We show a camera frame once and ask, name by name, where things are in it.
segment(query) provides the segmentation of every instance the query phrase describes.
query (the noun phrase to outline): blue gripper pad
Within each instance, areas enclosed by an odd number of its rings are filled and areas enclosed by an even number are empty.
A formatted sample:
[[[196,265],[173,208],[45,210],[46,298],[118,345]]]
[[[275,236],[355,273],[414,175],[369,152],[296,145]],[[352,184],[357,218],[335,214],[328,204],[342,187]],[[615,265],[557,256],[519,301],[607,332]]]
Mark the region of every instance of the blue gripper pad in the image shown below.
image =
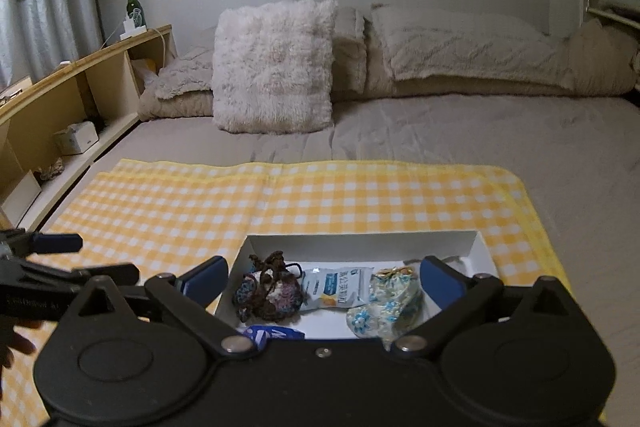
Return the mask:
[[[228,273],[229,267],[225,258],[217,255],[178,277],[177,289],[206,308],[225,289]]]
[[[471,286],[471,279],[447,266],[440,259],[429,256],[420,263],[420,285],[443,310],[466,294]]]

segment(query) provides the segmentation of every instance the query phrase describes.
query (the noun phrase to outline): screw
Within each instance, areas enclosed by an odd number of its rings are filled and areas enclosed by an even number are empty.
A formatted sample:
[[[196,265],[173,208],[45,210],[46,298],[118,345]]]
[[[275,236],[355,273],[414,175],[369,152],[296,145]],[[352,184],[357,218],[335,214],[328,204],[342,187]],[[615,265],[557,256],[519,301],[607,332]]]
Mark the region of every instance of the screw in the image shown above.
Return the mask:
[[[239,353],[246,353],[254,349],[254,342],[244,335],[233,335],[223,339],[220,343],[222,349],[226,352],[237,355]]]
[[[328,359],[331,355],[332,351],[328,347],[318,347],[316,349],[316,357],[319,359]]]
[[[396,347],[405,353],[414,353],[427,347],[427,340],[418,335],[407,335],[396,340]]]

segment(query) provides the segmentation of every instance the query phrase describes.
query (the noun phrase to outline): white power adapter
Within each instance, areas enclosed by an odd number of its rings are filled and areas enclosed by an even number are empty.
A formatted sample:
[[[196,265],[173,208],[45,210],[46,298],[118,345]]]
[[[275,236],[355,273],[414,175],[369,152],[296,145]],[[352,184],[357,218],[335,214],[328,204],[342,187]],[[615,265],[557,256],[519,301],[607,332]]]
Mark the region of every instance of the white power adapter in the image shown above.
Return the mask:
[[[127,15],[124,19],[124,33],[120,34],[120,40],[128,39],[129,37],[135,37],[136,35],[140,35],[146,32],[146,26],[139,26],[136,28],[136,24],[133,22],[133,19],[129,18]]]

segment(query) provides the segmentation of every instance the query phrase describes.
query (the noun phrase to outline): white snack packet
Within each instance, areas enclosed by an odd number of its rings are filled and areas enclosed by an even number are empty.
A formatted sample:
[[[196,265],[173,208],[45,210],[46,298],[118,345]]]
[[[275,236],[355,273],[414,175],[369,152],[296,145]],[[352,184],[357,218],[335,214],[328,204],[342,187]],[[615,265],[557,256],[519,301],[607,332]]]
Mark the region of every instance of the white snack packet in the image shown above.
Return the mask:
[[[372,268],[312,268],[302,273],[301,312],[318,308],[355,308],[369,302]]]

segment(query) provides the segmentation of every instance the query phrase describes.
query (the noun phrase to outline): cardboard box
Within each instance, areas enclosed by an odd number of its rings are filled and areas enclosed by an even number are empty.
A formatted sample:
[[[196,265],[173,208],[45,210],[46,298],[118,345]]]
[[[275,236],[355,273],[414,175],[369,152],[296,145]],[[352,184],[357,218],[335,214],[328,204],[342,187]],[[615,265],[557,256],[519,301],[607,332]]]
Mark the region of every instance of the cardboard box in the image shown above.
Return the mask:
[[[214,314],[234,328],[241,323],[232,304],[232,296],[242,275],[252,271],[249,255],[265,259],[282,250],[287,263],[300,263],[302,269],[313,267],[370,266],[376,271],[411,265],[418,269],[427,255],[435,255],[466,276],[490,273],[497,269],[481,233],[473,230],[443,232],[397,232],[327,235],[250,235],[246,238],[231,267],[226,291]],[[440,308],[424,294],[427,320]],[[355,335],[346,324],[346,309],[309,311],[281,325],[303,331],[308,339],[352,339]]]
[[[98,141],[95,126],[92,122],[71,124],[66,129],[53,135],[60,153],[64,156],[82,154]]]
[[[17,227],[29,207],[40,194],[40,186],[31,171],[18,179],[0,195],[0,212],[5,220]]]

